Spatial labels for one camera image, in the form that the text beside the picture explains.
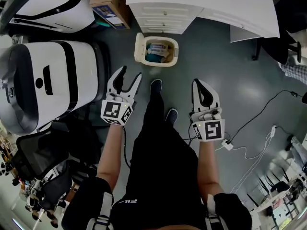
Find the white cable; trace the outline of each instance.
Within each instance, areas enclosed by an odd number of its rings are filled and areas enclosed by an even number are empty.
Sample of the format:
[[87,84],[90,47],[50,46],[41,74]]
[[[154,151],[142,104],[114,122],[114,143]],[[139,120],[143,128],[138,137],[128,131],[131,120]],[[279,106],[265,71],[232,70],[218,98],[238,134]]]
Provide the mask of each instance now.
[[224,146],[222,146],[221,148],[216,149],[215,151],[218,151],[219,149],[222,149]]
[[259,157],[259,156],[262,154],[262,152],[263,152],[263,150],[262,150],[261,153],[259,153],[257,156],[251,157],[251,158],[247,158],[247,157],[246,157],[246,154],[247,154],[248,149],[247,149],[246,147],[232,148],[231,150],[239,150],[239,149],[241,149],[241,148],[245,148],[244,158],[245,158],[246,160],[255,159],[255,158]]
[[264,149],[262,150],[262,152],[261,152],[261,154],[260,154],[260,156],[259,156],[259,158],[254,162],[254,164],[249,168],[249,170],[243,175],[243,177],[240,179],[240,181],[232,188],[232,190],[230,191],[230,193],[232,193],[233,192],[233,190],[236,188],[236,186],[238,186],[239,184],[240,184],[240,182],[243,180],[243,182],[245,181],[245,176],[248,174],[248,172],[252,169],[252,171],[253,171],[253,169],[254,169],[254,166],[256,166],[257,164],[258,164],[258,162],[261,160],[261,158],[262,158],[262,154],[264,154],[264,152],[265,152],[265,150],[266,150],[266,147],[267,147],[267,142],[268,142],[268,140],[270,139],[268,139],[268,136],[270,135],[271,133],[269,133],[269,134],[267,134],[267,136],[266,136],[266,138],[265,138],[265,145],[264,145]]
[[[265,148],[264,152],[266,151],[266,149],[269,147],[270,145],[270,142],[271,142],[271,137],[269,138],[269,144],[268,146]],[[239,188],[241,187],[241,185],[243,184],[243,182],[246,180],[246,178],[253,172],[253,170],[257,167],[258,163],[260,162],[261,158],[263,157],[264,155],[264,152],[262,153],[262,155],[257,159],[257,163],[255,165],[253,165],[253,168],[252,170],[246,175],[246,177],[244,178],[244,180],[240,183],[239,187],[236,189],[235,193],[239,190]]]
[[[266,138],[266,140],[265,140],[265,145],[264,145],[264,150],[262,151],[262,153],[261,153],[261,155],[263,155],[264,154],[264,152],[265,152],[265,150],[266,150],[266,147],[267,147],[267,142],[268,142],[268,140],[269,139],[267,139]],[[253,163],[253,165],[249,168],[249,170],[244,174],[244,176],[240,179],[240,181],[233,187],[233,189],[231,190],[231,192],[239,185],[239,188],[240,188],[240,186],[242,185],[242,183],[246,180],[246,178],[250,175],[250,173],[254,170],[254,168],[257,166],[257,164],[258,164],[258,162],[261,160],[261,158],[262,158],[262,156],[260,156],[254,163]]]

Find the trash bin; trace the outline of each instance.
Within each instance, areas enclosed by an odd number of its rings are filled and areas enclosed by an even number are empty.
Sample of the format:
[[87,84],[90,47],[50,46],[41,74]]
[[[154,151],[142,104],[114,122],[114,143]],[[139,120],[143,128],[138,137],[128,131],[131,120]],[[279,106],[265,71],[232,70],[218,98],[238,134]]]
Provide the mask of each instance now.
[[[151,51],[151,46],[165,47],[168,51],[167,56],[158,56]],[[149,52],[155,59],[161,59],[161,62],[151,62],[149,59]],[[148,36],[144,37],[142,33],[138,33],[135,40],[134,58],[137,62],[141,62],[144,65],[153,67],[171,67],[176,64],[178,59],[179,46],[178,43],[168,37],[161,36]]]

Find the white desk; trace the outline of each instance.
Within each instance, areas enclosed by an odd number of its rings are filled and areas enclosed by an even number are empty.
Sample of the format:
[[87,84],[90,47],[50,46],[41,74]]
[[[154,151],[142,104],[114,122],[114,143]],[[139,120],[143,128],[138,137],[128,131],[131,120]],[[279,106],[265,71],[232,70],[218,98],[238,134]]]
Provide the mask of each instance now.
[[230,25],[230,42],[238,42],[253,38],[262,37],[260,34],[252,33],[251,31]]
[[196,18],[279,37],[272,0],[126,0],[143,32],[182,34]]

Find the cardboard box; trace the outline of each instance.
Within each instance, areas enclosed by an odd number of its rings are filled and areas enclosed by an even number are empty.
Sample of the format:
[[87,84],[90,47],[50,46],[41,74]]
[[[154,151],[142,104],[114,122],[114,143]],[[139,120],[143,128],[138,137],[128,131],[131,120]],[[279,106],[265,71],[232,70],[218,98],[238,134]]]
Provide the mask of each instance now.
[[90,0],[90,6],[115,29],[130,29],[132,12],[126,0]]

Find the desk drawer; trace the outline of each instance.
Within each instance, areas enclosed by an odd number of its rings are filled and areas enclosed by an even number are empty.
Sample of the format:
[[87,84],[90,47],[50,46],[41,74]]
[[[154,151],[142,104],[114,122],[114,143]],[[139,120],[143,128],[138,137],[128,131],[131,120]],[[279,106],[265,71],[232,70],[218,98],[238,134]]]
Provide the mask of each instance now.
[[180,20],[171,18],[136,18],[140,27],[161,26],[187,28],[193,20]]
[[174,33],[182,34],[186,28],[174,28],[174,27],[141,27],[142,32],[144,33]]
[[133,3],[129,5],[135,18],[163,17],[194,20],[203,9],[178,3]]

